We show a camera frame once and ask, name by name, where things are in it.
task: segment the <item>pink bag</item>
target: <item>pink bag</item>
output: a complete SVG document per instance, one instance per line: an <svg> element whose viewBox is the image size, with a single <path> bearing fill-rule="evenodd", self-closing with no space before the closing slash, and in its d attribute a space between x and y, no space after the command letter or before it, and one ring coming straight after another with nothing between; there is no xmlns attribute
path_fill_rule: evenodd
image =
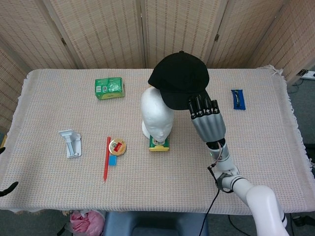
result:
<svg viewBox="0 0 315 236"><path fill-rule="evenodd" d="M100 236L103 232L105 218L95 211L86 213L74 211L70 216L70 224L67 229L75 236Z"/></svg>

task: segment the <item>woven tablecloth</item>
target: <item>woven tablecloth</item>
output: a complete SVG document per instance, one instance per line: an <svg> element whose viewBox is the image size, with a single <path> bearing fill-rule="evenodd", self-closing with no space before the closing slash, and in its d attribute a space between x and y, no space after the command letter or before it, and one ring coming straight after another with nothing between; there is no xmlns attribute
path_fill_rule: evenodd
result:
<svg viewBox="0 0 315 236"><path fill-rule="evenodd" d="M142 134L140 97L151 69L35 70L24 81L0 157L0 198L10 210L102 209L205 212L217 189L212 163L189 111L176 111L169 152L150 152ZM226 141L241 174L271 187L286 212L315 210L315 181L286 93L270 69L209 69ZM126 96L99 101L95 79L122 77ZM233 109L231 89L243 89L246 110ZM82 156L67 159L60 130L82 137ZM103 182L106 137L127 151ZM250 214L234 194L221 193L210 213Z"/></svg>

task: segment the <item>blue eraser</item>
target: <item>blue eraser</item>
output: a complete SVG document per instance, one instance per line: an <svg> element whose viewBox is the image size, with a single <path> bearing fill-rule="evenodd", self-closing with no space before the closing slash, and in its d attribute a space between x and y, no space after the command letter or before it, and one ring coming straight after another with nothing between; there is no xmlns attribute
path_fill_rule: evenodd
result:
<svg viewBox="0 0 315 236"><path fill-rule="evenodd" d="M108 165L116 166L116 164L117 164L117 156L109 155Z"/></svg>
<svg viewBox="0 0 315 236"><path fill-rule="evenodd" d="M233 103L235 110L246 110L242 89L231 90L233 94Z"/></svg>

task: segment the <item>cap brim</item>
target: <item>cap brim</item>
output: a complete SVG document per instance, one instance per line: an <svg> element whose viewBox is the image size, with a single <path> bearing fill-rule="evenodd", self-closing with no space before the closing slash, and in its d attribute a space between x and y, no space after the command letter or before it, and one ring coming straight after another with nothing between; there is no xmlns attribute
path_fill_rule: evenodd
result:
<svg viewBox="0 0 315 236"><path fill-rule="evenodd" d="M202 98L208 97L209 95L206 90L201 92L192 92L192 93L179 93L179 92L166 92L161 91L161 96L164 103L172 110L188 110L188 100L197 95L201 95Z"/></svg>

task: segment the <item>white plastic holder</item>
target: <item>white plastic holder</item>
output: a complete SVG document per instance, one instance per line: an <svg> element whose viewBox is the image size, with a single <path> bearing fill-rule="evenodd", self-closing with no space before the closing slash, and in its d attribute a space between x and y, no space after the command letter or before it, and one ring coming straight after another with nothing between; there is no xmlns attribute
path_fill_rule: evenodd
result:
<svg viewBox="0 0 315 236"><path fill-rule="evenodd" d="M66 141L67 158L79 157L82 155L81 135L72 129L58 132Z"/></svg>

